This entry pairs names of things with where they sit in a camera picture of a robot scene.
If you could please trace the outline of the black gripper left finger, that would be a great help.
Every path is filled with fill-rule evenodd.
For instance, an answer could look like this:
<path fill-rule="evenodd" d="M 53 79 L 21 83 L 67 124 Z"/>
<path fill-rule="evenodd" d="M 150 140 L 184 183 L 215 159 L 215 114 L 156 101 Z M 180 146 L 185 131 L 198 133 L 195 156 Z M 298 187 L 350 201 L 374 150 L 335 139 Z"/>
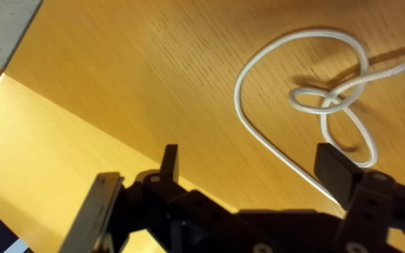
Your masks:
<path fill-rule="evenodd" d="M 178 169 L 178 146 L 176 143 L 167 145 L 160 163 L 160 176 L 169 180 L 177 180 Z"/>

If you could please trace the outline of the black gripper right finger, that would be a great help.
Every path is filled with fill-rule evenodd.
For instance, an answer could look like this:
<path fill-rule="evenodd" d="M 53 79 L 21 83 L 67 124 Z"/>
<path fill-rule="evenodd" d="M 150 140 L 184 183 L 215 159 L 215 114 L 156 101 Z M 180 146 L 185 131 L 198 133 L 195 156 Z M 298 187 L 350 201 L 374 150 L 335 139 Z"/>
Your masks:
<path fill-rule="evenodd" d="M 363 170 L 330 143 L 316 146 L 313 170 L 340 206 L 347 208 Z"/>

